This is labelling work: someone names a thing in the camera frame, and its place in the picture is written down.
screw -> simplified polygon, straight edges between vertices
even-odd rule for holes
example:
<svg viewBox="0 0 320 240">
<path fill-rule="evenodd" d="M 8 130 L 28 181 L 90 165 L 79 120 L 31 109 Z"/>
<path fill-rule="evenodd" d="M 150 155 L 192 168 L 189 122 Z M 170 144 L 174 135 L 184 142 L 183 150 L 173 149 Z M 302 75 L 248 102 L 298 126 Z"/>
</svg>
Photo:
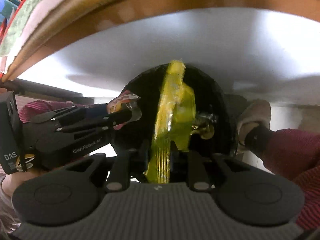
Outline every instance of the screw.
<svg viewBox="0 0 320 240">
<path fill-rule="evenodd" d="M 162 186 L 156 186 L 156 187 L 154 187 L 154 189 L 155 190 L 160 190 L 160 189 L 162 189 Z"/>
<path fill-rule="evenodd" d="M 209 184 L 206 182 L 196 182 L 193 184 L 193 187 L 197 190 L 207 190 L 209 188 Z"/>
<path fill-rule="evenodd" d="M 112 191 L 118 191 L 122 189 L 122 184 L 119 182 L 110 182 L 107 184 L 107 189 Z"/>
</svg>

clear plastic wrap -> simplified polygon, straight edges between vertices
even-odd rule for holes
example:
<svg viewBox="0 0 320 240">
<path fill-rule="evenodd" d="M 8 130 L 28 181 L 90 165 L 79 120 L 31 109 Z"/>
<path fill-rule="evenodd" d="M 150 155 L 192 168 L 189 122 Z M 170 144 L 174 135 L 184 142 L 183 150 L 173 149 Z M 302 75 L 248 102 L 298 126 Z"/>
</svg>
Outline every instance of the clear plastic wrap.
<svg viewBox="0 0 320 240">
<path fill-rule="evenodd" d="M 132 112 L 132 117 L 128 122 L 124 122 L 118 124 L 113 127 L 115 130 L 121 129 L 124 125 L 129 122 L 137 121 L 141 118 L 142 113 L 140 108 L 138 107 L 137 100 L 140 97 L 135 95 L 134 93 L 130 92 L 129 90 L 124 91 L 121 95 L 111 100 L 107 105 L 107 111 L 109 114 L 117 112 L 121 109 L 128 108 Z"/>
</svg>

yellow tape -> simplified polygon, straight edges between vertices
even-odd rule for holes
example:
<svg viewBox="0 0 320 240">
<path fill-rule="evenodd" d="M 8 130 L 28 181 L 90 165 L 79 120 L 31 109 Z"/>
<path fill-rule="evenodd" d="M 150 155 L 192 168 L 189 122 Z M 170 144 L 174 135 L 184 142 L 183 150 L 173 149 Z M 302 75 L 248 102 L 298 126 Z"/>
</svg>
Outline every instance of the yellow tape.
<svg viewBox="0 0 320 240">
<path fill-rule="evenodd" d="M 196 116 L 193 89 L 182 82 L 185 65 L 181 61 L 170 62 L 160 95 L 154 136 L 151 144 L 151 160 L 146 177 L 149 182 L 169 183 L 170 141 L 179 150 L 187 150 Z"/>
</svg>

red striped sleeve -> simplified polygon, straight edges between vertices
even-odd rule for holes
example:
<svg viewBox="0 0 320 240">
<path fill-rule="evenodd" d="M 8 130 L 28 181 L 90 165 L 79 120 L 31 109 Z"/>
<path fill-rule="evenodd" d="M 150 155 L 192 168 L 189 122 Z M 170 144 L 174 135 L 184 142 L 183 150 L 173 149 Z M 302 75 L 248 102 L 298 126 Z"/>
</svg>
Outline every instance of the red striped sleeve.
<svg viewBox="0 0 320 240">
<path fill-rule="evenodd" d="M 264 152 L 263 164 L 295 182 L 305 193 L 297 224 L 305 230 L 320 227 L 320 135 L 300 130 L 275 132 Z"/>
<path fill-rule="evenodd" d="M 42 114 L 50 112 L 53 110 L 73 106 L 73 103 L 64 102 L 47 102 L 42 100 L 37 100 L 26 104 L 19 112 L 19 117 L 22 123 L 29 122 L 32 117 L 37 114 Z"/>
</svg>

ribbed gray surface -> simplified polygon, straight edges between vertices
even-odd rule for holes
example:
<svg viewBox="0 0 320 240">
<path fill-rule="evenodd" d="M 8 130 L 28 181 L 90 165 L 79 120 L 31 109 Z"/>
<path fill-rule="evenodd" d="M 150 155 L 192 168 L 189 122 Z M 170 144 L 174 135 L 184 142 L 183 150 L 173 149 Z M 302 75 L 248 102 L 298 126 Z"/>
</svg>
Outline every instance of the ribbed gray surface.
<svg viewBox="0 0 320 240">
<path fill-rule="evenodd" d="M 21 240 L 293 240 L 302 233 L 295 224 L 257 228 L 238 223 L 208 194 L 192 192 L 185 183 L 159 186 L 131 185 L 106 195 L 77 223 L 56 228 L 23 224 L 14 235 Z"/>
</svg>

